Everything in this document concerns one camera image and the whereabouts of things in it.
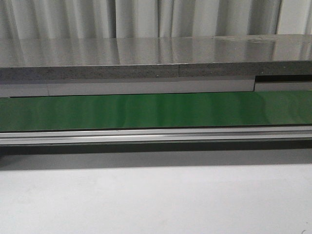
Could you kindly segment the aluminium conveyor side rail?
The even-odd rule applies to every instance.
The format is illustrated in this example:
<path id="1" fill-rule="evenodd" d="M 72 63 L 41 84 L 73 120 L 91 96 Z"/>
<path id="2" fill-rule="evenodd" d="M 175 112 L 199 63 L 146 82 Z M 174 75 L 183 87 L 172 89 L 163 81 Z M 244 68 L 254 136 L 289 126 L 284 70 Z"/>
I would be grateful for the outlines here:
<path id="1" fill-rule="evenodd" d="M 110 142 L 168 142 L 245 139 L 304 139 L 312 136 L 310 125 L 123 129 L 85 131 L 35 131 L 1 133 L 2 146 L 84 144 Z"/>

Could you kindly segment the grey stone countertop slab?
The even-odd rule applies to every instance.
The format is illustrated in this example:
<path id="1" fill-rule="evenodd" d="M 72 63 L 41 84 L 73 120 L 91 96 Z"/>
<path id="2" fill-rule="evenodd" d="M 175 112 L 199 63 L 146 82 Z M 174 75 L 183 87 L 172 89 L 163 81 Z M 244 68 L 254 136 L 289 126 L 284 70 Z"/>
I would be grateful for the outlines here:
<path id="1" fill-rule="evenodd" d="M 3 39 L 2 82 L 309 75 L 310 35 Z"/>

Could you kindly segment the grey cabinet front panel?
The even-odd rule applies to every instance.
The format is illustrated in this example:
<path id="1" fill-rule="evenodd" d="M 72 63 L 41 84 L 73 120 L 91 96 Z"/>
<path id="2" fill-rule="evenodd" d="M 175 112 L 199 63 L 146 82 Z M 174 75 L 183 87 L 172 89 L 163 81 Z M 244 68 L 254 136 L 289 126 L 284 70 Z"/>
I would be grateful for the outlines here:
<path id="1" fill-rule="evenodd" d="M 311 75 L 212 76 L 2 81 L 0 96 L 168 94 L 205 92 L 302 91 L 312 88 Z"/>

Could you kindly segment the green conveyor belt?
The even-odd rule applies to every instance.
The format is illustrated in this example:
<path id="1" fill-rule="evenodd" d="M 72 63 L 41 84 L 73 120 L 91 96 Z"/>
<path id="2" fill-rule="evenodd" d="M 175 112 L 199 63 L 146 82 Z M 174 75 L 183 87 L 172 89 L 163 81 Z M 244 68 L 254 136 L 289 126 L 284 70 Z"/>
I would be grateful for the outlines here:
<path id="1" fill-rule="evenodd" d="M 302 125 L 311 91 L 11 97 L 0 100 L 2 132 Z"/>

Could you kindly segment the white pleated curtain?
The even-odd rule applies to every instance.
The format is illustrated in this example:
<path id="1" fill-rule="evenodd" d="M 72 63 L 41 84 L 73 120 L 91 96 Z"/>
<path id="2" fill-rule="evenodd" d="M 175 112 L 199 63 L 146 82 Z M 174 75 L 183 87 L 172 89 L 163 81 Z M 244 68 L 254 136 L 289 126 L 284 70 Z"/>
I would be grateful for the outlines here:
<path id="1" fill-rule="evenodd" d="M 309 0 L 3 0 L 2 39 L 310 34 Z"/>

